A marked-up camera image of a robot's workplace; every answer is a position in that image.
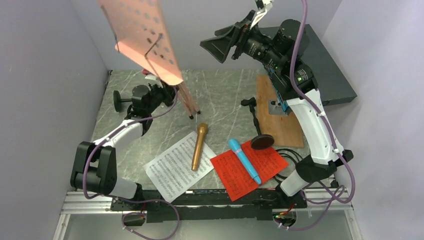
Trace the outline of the gold toy microphone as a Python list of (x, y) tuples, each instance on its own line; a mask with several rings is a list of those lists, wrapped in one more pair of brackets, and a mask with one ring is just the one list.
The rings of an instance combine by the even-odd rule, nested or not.
[(200, 160), (203, 151), (203, 144), (206, 138), (206, 135), (209, 131), (209, 127), (206, 123), (200, 123), (197, 127), (197, 138), (194, 146), (194, 152), (191, 163), (191, 170), (197, 171), (199, 169)]

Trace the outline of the pink music stand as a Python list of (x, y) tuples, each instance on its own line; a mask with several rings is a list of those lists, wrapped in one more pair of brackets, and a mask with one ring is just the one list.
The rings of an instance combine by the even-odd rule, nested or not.
[(158, 0), (100, 0), (115, 38), (115, 49), (158, 79), (178, 87), (189, 117), (200, 114), (184, 82)]

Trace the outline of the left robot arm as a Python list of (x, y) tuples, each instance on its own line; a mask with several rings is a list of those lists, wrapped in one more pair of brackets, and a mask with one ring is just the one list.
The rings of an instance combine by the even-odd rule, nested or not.
[(133, 88), (131, 98), (122, 98), (113, 92), (116, 112), (123, 111), (123, 103), (129, 103), (122, 123), (110, 133), (93, 142), (83, 141), (76, 149), (70, 176), (71, 187), (82, 190), (86, 199), (97, 196), (112, 196), (124, 199), (131, 210), (144, 203), (142, 185), (118, 177), (117, 156), (133, 141), (144, 136), (155, 116), (153, 112), (165, 104), (168, 110), (176, 105), (178, 87), (160, 84), (138, 85)]

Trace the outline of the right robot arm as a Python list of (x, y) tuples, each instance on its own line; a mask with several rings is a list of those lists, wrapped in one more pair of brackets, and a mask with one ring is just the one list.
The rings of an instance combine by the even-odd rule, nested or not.
[(352, 152), (336, 138), (323, 108), (318, 82), (302, 61), (309, 44), (305, 22), (284, 20), (274, 37), (261, 33), (253, 22), (254, 11), (235, 24), (215, 31), (200, 46), (223, 63), (234, 48), (232, 59), (246, 54), (263, 64), (285, 113), (294, 113), (309, 144), (310, 154), (278, 186), (276, 203), (287, 208), (295, 195), (309, 184), (328, 178), (345, 165)]

